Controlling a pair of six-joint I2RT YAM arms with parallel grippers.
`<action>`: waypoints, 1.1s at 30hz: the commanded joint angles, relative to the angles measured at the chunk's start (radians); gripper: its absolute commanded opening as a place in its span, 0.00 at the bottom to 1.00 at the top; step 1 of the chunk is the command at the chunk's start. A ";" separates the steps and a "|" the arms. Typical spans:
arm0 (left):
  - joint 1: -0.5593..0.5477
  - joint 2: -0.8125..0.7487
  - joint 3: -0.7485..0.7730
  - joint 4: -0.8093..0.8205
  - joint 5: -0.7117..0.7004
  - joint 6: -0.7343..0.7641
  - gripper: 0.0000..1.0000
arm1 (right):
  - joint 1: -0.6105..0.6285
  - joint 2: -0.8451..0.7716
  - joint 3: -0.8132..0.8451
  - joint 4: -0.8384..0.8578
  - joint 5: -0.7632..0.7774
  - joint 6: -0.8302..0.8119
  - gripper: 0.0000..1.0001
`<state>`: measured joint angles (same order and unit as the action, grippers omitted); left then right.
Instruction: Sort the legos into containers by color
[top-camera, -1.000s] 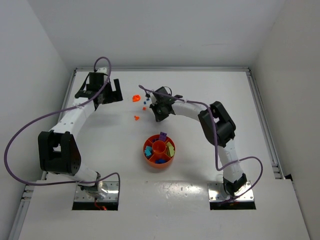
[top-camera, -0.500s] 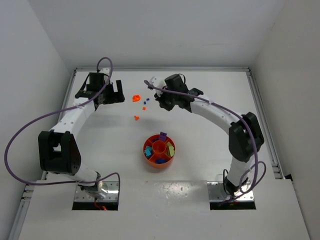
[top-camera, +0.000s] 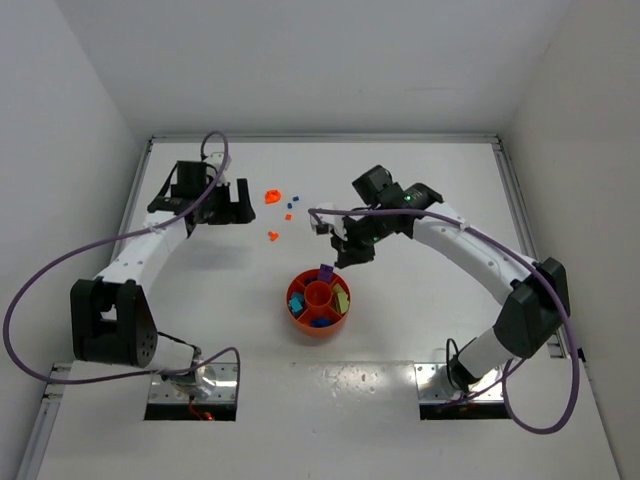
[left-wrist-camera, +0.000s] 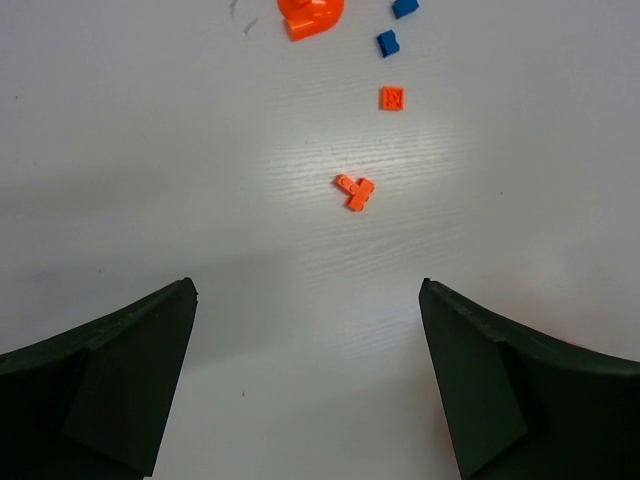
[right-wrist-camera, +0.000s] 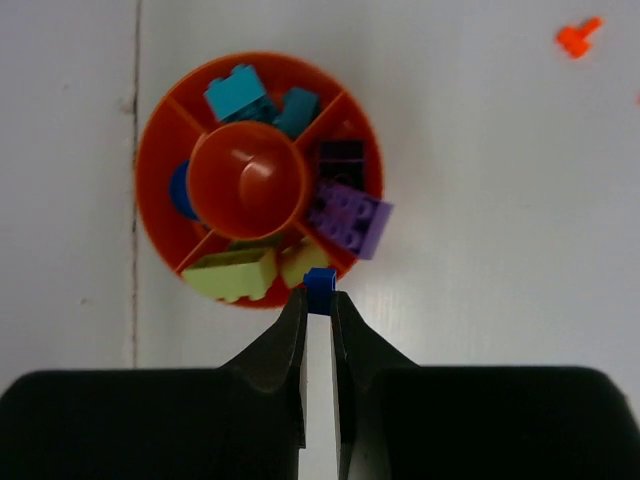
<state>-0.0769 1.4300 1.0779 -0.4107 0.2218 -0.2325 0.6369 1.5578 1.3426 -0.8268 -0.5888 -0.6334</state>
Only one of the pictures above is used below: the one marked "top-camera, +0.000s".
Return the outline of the orange lego brick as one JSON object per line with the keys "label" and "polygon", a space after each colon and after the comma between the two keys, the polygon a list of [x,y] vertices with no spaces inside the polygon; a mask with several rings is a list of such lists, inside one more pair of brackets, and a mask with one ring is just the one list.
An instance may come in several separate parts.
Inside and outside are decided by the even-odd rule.
{"label": "orange lego brick", "polygon": [[267,190],[264,195],[264,202],[268,205],[278,203],[282,198],[282,194],[277,189]]}

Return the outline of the lime green purple lego brick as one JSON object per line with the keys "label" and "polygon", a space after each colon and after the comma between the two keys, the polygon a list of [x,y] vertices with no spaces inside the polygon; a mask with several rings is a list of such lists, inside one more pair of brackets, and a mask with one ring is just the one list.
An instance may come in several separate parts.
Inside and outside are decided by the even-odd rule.
{"label": "lime green purple lego brick", "polygon": [[334,294],[334,306],[339,315],[345,315],[350,307],[349,296],[345,292]]}

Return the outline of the blue round lego piece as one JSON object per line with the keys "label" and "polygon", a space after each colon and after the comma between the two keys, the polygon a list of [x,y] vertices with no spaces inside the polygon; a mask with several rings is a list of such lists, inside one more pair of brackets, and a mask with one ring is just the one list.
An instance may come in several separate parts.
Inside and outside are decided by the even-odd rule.
{"label": "blue round lego piece", "polygon": [[332,325],[332,322],[327,318],[317,318],[310,322],[312,328],[327,328]]}

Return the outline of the teal long lego brick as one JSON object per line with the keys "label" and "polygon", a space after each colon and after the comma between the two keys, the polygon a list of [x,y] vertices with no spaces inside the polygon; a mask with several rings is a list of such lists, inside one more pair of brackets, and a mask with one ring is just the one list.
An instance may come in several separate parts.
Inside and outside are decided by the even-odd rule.
{"label": "teal long lego brick", "polygon": [[301,312],[304,311],[304,305],[299,300],[297,300],[296,298],[291,299],[289,301],[288,305],[289,305],[289,308],[290,308],[291,312],[294,315],[299,315]]}

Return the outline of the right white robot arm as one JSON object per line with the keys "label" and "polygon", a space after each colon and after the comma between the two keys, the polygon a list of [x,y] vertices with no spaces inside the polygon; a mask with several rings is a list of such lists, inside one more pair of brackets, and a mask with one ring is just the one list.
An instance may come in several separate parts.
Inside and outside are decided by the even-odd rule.
{"label": "right white robot arm", "polygon": [[493,325],[441,368],[441,382],[452,394],[468,393],[498,366],[533,357],[569,315],[566,269],[554,258],[509,254],[469,225],[440,193],[423,183],[402,188],[381,165],[352,186],[364,207],[336,213],[320,206],[310,215],[314,230],[330,234],[336,267],[369,263],[378,243],[403,235],[461,268],[501,307]]}

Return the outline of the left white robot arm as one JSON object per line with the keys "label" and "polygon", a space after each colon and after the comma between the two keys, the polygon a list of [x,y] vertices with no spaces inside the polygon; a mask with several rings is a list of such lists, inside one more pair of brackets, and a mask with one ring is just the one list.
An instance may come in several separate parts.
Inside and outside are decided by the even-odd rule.
{"label": "left white robot arm", "polygon": [[197,226],[255,220],[247,179],[237,179],[238,198],[233,200],[225,169],[177,162],[147,207],[144,234],[93,279],[75,282],[70,306],[76,359],[194,378],[200,348],[159,332],[147,295],[171,254]]}

